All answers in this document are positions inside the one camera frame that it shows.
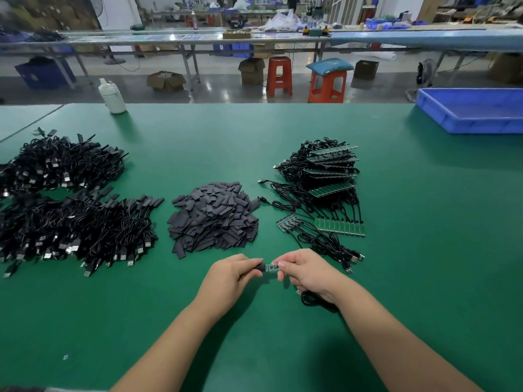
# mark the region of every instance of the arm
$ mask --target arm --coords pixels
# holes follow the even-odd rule
[[[214,263],[194,301],[110,392],[180,390],[209,330],[236,303],[247,283],[262,276],[253,269],[262,261],[235,255]]]
[[[368,291],[310,249],[273,261],[298,290],[336,304],[350,331],[390,392],[481,392],[474,382],[406,329]]]

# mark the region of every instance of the forearm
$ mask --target forearm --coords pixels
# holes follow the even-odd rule
[[[190,304],[110,392],[178,391],[214,323],[205,311]]]
[[[334,301],[390,392],[480,391],[368,291],[342,277],[333,293]]]

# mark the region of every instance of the green tabletop surface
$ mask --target green tabletop surface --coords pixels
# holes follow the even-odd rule
[[[61,105],[0,106],[0,142],[59,107]]]
[[[297,249],[275,224],[287,213],[262,204],[254,243],[178,260],[171,200],[236,180],[250,197],[275,200],[257,181],[281,180],[273,165],[327,136],[359,146],[367,237],[341,241],[366,259],[351,277],[481,388],[521,390],[523,136],[449,135],[412,105],[128,108],[112,116],[105,105],[66,105],[39,126],[128,151],[115,192],[166,198],[152,213],[160,240],[134,267],[90,278],[70,258],[24,263],[0,280],[0,384],[108,389],[191,302],[213,262],[240,252],[270,262]],[[0,162],[32,138],[23,130],[0,143]],[[184,390],[385,388],[339,315],[305,307],[292,285],[265,275],[210,332]]]

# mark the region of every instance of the white plastic bottle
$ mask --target white plastic bottle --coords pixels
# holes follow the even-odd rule
[[[105,105],[112,114],[121,114],[127,111],[122,94],[116,84],[111,81],[107,82],[105,78],[100,78],[98,91],[100,91]]]
[[[193,29],[198,30],[198,19],[194,11],[191,13],[191,19],[193,19]]]

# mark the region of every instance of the stool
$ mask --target stool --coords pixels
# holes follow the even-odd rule
[[[283,67],[281,76],[276,75],[278,66]],[[269,59],[269,70],[267,71],[267,96],[273,98],[276,89],[287,89],[292,96],[292,65],[287,56],[273,56]]]
[[[309,98],[307,103],[343,103],[343,97],[345,95],[345,81],[347,80],[347,72],[331,72],[325,74],[323,77],[322,87],[314,89],[316,83],[316,77],[318,74],[312,73],[311,88],[309,90]],[[341,92],[334,90],[334,80],[336,78],[343,78]]]

